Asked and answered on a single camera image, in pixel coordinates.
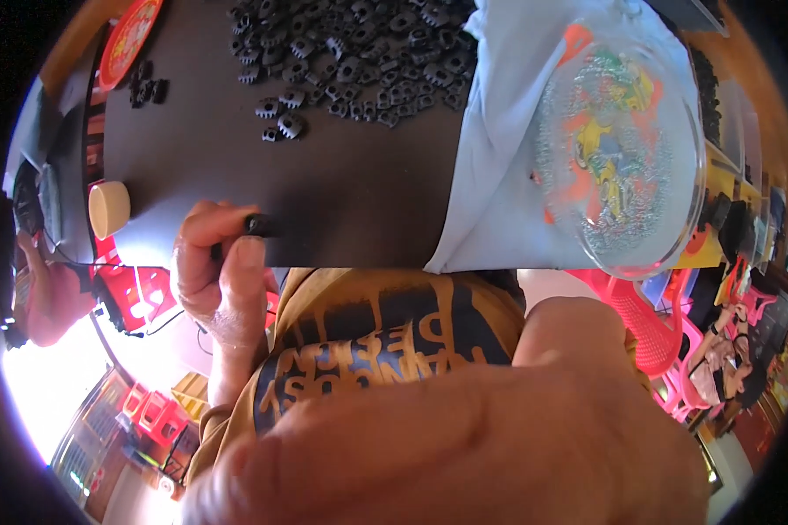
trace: black gear pile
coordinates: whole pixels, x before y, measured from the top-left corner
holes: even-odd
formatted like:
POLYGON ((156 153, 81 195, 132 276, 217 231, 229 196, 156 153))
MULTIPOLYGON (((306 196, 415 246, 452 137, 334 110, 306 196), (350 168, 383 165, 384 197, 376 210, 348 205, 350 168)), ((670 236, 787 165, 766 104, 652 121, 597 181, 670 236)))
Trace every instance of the black gear pile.
POLYGON ((721 148, 721 112, 718 111, 720 100, 716 96, 718 77, 715 69, 703 51, 689 46, 692 51, 692 63, 697 77, 697 94, 701 99, 701 115, 704 121, 704 136, 706 139, 721 148))
POLYGON ((300 138, 299 111, 320 101, 340 119, 393 128, 436 99, 464 108, 476 42, 462 27, 474 10, 472 0, 238 0, 229 50, 239 81, 289 84, 258 107, 278 119, 263 140, 300 138))
POLYGON ((128 101, 132 109, 142 108, 144 104, 162 104, 169 90, 169 80, 159 78, 152 80, 152 60, 142 60, 137 67, 132 67, 128 78, 128 101))

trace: red plastic stool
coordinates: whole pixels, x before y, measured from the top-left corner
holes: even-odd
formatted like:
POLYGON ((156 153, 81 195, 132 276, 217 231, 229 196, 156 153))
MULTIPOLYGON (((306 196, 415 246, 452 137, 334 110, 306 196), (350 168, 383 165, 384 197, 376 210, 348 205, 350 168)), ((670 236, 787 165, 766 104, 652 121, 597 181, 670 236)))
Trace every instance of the red plastic stool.
POLYGON ((137 425, 158 445, 168 447, 184 431, 189 421, 189 417, 180 409, 177 402, 163 397, 158 392, 152 392, 140 412, 137 425))
POLYGON ((128 416, 132 423, 136 424, 140 420, 140 414, 143 412, 147 401, 148 390, 140 383, 135 383, 123 404, 123 413, 128 416))

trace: light blue cloth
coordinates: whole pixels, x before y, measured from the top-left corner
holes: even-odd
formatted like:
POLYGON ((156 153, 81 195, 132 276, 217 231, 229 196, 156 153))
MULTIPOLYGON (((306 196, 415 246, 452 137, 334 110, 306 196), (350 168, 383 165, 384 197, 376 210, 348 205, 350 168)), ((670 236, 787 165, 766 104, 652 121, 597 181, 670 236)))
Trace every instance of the light blue cloth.
MULTIPOLYGON (((465 29, 479 40, 478 64, 464 112, 450 203, 432 273, 506 268, 590 268, 578 242, 545 223, 543 196, 528 175, 529 124, 564 51, 566 28, 612 16, 613 0, 475 0, 465 29)), ((623 15, 626 34, 673 65, 693 118, 697 86, 686 48, 644 2, 623 15)))

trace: black table surface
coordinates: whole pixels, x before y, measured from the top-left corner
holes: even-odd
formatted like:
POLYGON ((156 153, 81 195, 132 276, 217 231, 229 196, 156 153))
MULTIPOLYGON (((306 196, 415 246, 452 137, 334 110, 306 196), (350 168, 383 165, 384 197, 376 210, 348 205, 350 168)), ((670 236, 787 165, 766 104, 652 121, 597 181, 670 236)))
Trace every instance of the black table surface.
POLYGON ((125 183, 132 201, 114 236, 123 262, 166 266, 187 211, 208 199, 259 204, 284 226, 267 241, 269 266, 423 267, 443 229, 463 113, 437 97, 388 129, 329 115, 325 100, 301 110, 300 140, 263 142, 276 122, 254 109, 288 84, 237 80, 229 6, 167 0, 143 53, 154 78, 169 79, 166 102, 131 109, 127 89, 107 100, 105 178, 125 183))

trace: black plastic part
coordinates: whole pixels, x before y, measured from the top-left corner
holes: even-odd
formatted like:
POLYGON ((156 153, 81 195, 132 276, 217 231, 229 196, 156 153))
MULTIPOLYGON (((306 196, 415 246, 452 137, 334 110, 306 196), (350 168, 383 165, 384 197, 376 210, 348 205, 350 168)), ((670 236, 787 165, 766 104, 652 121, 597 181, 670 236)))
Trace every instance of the black plastic part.
POLYGON ((252 213, 245 218, 245 234, 255 237, 277 237, 277 227, 269 215, 252 213))

